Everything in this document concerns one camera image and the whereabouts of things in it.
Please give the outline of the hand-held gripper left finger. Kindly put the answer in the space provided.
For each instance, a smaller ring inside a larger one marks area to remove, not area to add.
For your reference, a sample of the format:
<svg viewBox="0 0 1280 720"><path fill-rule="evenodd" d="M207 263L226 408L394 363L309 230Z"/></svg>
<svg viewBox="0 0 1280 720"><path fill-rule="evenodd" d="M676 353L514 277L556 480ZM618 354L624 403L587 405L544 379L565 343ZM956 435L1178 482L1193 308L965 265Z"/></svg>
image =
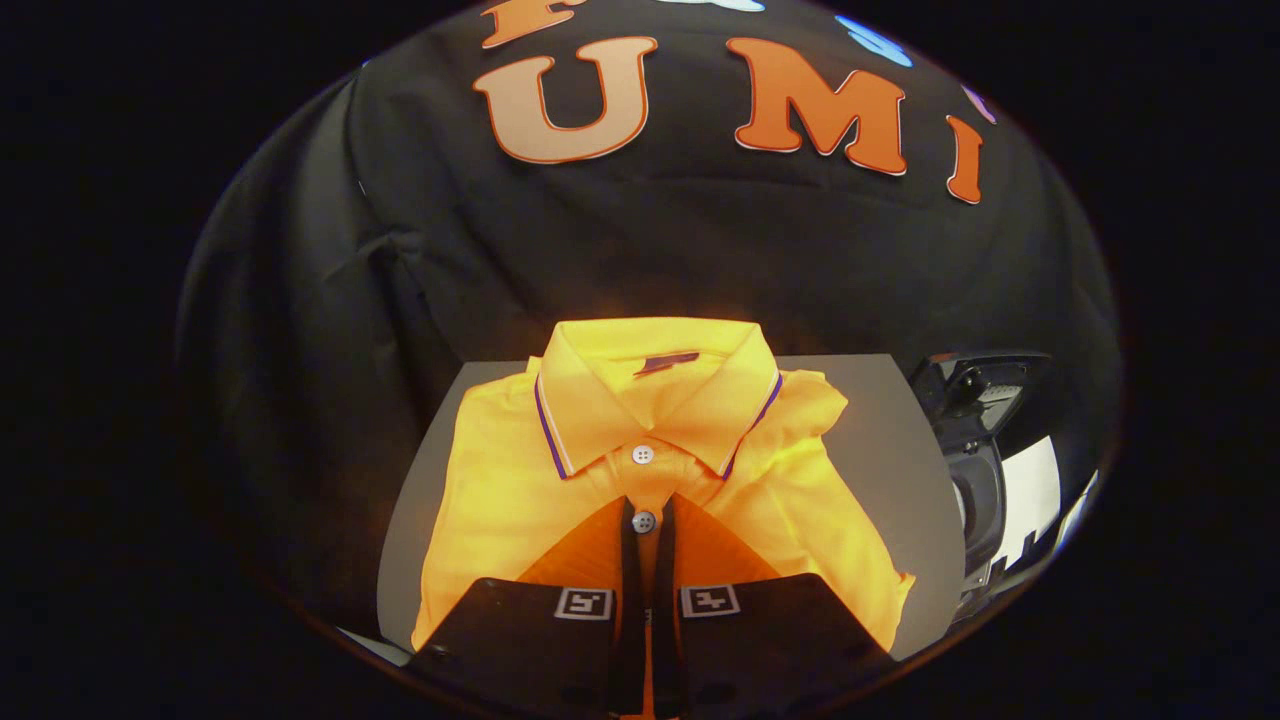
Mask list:
<svg viewBox="0 0 1280 720"><path fill-rule="evenodd" d="M616 500L517 579L476 579L411 659L412 674L512 716L640 714L646 598L634 514Z"/></svg>

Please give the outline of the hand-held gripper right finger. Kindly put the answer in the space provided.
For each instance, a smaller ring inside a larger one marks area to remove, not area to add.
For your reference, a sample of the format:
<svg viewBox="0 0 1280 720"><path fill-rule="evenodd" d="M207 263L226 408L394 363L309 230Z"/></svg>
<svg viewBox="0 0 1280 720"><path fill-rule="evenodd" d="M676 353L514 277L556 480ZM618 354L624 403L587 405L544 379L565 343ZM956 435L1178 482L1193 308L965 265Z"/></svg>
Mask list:
<svg viewBox="0 0 1280 720"><path fill-rule="evenodd" d="M896 667L824 579L776 571L678 495L663 510L650 607L659 717L812 717Z"/></svg>

